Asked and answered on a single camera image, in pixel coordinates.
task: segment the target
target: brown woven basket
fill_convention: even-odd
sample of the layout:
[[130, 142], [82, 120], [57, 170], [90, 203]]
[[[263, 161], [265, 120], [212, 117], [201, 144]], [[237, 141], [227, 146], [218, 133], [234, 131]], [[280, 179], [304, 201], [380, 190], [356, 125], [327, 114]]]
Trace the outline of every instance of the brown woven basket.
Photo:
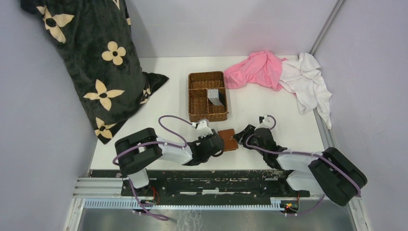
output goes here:
[[[207, 89], [218, 89], [224, 96], [225, 106], [215, 106], [207, 98]], [[191, 122], [201, 119], [224, 121], [227, 119], [228, 104], [222, 71], [189, 74], [189, 117]]]

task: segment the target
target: wall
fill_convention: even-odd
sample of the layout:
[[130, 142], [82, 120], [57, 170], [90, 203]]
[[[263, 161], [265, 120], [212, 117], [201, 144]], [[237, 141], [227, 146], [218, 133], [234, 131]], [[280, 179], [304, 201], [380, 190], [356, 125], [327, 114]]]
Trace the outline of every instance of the wall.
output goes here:
[[310, 51], [336, 0], [127, 0], [140, 57]]
[[407, 230], [408, 1], [349, 0], [317, 51], [340, 150], [368, 177], [375, 231]]
[[0, 31], [0, 230], [61, 230], [95, 134], [41, 20], [7, 0]]

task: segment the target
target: white towel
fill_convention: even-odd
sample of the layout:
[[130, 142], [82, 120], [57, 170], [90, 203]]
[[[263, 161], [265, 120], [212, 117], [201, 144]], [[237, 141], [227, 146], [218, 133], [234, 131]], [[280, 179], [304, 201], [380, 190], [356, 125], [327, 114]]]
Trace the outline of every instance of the white towel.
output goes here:
[[300, 114], [306, 114], [316, 107], [328, 129], [332, 128], [330, 120], [329, 99], [320, 65], [313, 55], [300, 53], [299, 60], [282, 62], [282, 75], [279, 83], [290, 93], [296, 93], [297, 107]]

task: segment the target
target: black blanket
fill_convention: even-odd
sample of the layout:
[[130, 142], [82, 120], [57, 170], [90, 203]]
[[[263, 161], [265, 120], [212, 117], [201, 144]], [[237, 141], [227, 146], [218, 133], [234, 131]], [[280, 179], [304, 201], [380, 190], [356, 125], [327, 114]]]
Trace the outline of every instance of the black blanket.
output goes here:
[[142, 72], [125, 0], [21, 0], [21, 7], [40, 16], [103, 143], [168, 80]]

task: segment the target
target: pink towel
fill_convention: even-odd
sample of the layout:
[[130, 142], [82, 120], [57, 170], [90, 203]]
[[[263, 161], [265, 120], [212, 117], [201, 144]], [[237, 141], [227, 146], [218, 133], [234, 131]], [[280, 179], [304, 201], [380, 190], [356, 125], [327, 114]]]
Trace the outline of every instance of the pink towel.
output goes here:
[[246, 83], [257, 83], [261, 86], [280, 90], [282, 61], [270, 51], [255, 52], [248, 59], [235, 64], [224, 71], [225, 85], [230, 89], [245, 86]]

